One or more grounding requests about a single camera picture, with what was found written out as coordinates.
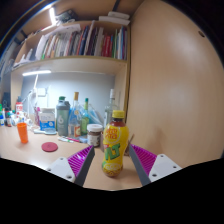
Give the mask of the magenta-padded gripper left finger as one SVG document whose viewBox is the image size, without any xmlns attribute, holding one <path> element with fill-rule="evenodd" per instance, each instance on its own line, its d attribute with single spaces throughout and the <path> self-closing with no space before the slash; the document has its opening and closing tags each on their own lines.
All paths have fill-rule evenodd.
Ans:
<svg viewBox="0 0 224 224">
<path fill-rule="evenodd" d="M 47 171 L 83 186 L 94 156 L 94 147 L 88 146 L 68 158 L 59 157 L 47 167 Z"/>
</svg>

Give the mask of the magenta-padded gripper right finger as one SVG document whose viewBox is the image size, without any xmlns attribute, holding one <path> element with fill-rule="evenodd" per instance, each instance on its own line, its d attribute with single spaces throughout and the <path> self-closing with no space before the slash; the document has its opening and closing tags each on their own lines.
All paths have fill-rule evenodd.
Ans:
<svg viewBox="0 0 224 224">
<path fill-rule="evenodd" d="M 155 155 L 133 144 L 129 146 L 129 155 L 143 186 L 181 170 L 181 167 L 165 154 Z"/>
</svg>

